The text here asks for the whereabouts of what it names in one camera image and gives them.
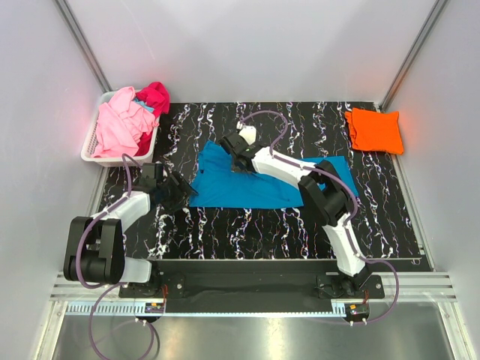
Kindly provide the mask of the blue t shirt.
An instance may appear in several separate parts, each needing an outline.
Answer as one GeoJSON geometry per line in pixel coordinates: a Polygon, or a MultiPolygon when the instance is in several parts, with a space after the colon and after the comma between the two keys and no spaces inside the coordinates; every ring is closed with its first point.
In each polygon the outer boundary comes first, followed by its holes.
{"type": "Polygon", "coordinates": [[[198,155],[198,172],[189,200],[193,208],[286,209],[303,206],[293,186],[269,175],[234,172],[232,157],[208,141],[198,155]]]}

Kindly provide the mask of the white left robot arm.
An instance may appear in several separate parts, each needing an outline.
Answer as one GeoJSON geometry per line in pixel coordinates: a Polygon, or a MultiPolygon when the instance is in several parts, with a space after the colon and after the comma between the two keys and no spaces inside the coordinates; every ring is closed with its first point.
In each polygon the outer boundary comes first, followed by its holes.
{"type": "Polygon", "coordinates": [[[126,173],[127,191],[116,202],[71,221],[63,275],[88,289],[133,283],[144,296],[152,297],[161,291],[162,279],[153,273],[151,261],[125,255],[124,234],[155,209],[168,214],[182,209],[198,192],[180,172],[170,172],[162,163],[144,164],[136,181],[129,169],[126,173]]]}

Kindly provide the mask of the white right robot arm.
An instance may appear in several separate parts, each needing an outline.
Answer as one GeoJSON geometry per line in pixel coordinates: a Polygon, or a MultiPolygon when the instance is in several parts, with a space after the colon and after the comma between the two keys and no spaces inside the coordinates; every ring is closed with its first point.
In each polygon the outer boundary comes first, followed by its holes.
{"type": "Polygon", "coordinates": [[[336,256],[338,275],[331,279],[327,293],[360,296],[368,287],[371,270],[351,223],[358,204],[333,164],[296,160],[259,142],[250,144],[236,132],[221,138],[219,144],[240,170],[271,176],[299,191],[304,207],[316,216],[336,256]]]}

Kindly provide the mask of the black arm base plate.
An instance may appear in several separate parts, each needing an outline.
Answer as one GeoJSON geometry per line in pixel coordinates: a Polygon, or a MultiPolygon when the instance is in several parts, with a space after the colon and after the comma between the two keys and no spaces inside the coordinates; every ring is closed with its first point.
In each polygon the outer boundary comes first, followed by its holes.
{"type": "Polygon", "coordinates": [[[150,283],[130,284],[124,299],[166,299],[168,314],[321,314],[332,302],[384,299],[380,276],[366,268],[358,280],[342,275],[335,261],[158,260],[150,283]]]}

